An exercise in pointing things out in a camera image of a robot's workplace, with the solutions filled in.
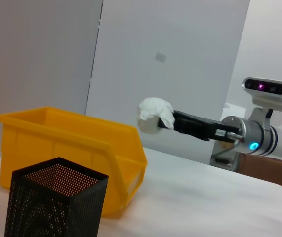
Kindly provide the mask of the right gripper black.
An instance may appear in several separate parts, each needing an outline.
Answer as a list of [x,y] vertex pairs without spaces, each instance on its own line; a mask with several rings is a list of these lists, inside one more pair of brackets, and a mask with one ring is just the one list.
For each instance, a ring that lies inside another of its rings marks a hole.
[[175,120],[172,128],[167,127],[161,118],[158,120],[158,128],[187,134],[203,141],[217,140],[229,143],[233,143],[233,139],[227,137],[228,132],[239,134],[237,127],[226,125],[217,120],[202,118],[181,111],[174,111],[173,116]]

